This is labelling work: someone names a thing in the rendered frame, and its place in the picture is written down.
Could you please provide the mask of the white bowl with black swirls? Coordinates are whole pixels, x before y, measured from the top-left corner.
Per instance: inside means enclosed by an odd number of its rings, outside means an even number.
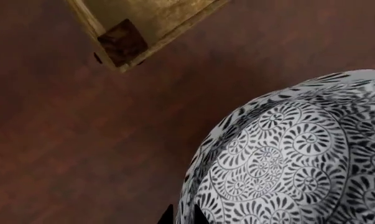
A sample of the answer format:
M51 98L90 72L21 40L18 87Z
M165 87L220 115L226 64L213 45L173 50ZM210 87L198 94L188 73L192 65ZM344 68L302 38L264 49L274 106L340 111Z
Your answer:
M375 224L375 70L255 98L211 130L175 224Z

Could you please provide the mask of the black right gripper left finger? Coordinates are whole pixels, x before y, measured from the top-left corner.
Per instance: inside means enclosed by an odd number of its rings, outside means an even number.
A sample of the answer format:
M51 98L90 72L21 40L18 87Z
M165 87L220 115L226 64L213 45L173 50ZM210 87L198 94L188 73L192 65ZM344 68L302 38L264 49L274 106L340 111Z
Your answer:
M169 205L160 217L158 224L174 224L174 207Z

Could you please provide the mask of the wooden tray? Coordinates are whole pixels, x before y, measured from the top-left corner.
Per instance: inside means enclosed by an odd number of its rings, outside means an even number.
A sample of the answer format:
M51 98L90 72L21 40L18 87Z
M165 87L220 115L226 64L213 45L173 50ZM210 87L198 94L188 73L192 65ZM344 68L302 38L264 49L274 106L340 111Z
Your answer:
M65 0L113 70L141 64L229 0Z

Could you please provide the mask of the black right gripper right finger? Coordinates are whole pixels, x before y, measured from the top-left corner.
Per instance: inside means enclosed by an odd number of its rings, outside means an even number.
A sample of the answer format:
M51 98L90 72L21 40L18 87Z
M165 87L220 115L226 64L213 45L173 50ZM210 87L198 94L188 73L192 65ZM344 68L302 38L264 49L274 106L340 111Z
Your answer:
M194 205L194 224L210 224L198 205Z

